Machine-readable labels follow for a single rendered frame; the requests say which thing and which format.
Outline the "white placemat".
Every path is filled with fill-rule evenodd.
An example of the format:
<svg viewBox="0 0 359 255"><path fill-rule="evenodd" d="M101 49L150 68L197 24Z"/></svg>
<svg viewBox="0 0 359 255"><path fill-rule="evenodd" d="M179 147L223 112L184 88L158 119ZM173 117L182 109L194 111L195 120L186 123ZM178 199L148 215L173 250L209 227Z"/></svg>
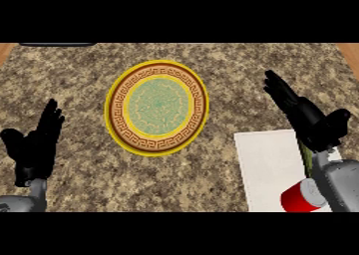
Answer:
<svg viewBox="0 0 359 255"><path fill-rule="evenodd" d="M293 129L234 135L250 212L283 212L281 193L305 176Z"/></svg>

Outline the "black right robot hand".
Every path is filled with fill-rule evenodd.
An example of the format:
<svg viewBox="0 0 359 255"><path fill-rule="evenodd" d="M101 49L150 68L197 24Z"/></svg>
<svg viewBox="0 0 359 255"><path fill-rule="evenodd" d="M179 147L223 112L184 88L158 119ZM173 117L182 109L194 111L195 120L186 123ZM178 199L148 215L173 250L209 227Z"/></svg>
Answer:
<svg viewBox="0 0 359 255"><path fill-rule="evenodd" d="M339 109L325 115L317 105L294 93L272 70L265 72L265 76L263 89L287 116L305 146L314 152L339 146L340 138L348 134L351 112L346 109Z"/></svg>

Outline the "red can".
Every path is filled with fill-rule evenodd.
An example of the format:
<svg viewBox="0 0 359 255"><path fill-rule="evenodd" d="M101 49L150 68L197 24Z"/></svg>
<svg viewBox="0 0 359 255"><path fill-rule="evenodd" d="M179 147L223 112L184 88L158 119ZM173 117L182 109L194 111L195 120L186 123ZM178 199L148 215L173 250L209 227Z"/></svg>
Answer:
<svg viewBox="0 0 359 255"><path fill-rule="evenodd" d="M280 202L287 212L311 212L323 208L327 199L320 192L315 180L312 178L300 180L281 193Z"/></svg>

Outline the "yellow patterned plate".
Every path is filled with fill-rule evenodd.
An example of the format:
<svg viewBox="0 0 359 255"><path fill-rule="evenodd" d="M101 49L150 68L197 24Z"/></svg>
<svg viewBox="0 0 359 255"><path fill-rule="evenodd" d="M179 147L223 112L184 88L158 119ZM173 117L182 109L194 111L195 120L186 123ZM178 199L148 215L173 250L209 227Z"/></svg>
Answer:
<svg viewBox="0 0 359 255"><path fill-rule="evenodd" d="M105 100L105 123L133 154L176 153L195 140L209 117L209 94L194 70L172 60L150 60L117 78Z"/></svg>

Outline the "green vegetable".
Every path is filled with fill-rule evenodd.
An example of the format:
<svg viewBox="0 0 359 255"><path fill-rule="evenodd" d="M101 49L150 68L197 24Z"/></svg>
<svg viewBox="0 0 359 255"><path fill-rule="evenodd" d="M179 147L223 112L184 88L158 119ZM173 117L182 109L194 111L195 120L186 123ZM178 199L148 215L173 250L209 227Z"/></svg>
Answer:
<svg viewBox="0 0 359 255"><path fill-rule="evenodd" d="M305 166L306 178L312 177L312 150L306 147L300 139L297 140L299 150L302 155L302 161Z"/></svg>

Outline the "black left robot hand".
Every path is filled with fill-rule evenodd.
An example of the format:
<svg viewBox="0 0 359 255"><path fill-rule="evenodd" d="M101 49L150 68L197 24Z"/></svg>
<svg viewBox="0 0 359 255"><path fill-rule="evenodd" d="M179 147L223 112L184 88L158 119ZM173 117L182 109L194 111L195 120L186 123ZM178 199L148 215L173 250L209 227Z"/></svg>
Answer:
<svg viewBox="0 0 359 255"><path fill-rule="evenodd" d="M43 110L37 128L22 134L13 128L5 128L0 137L6 151L15 160L15 185L27 187L34 179L48 179L53 172L56 144L61 136L65 116L58 102L50 100Z"/></svg>

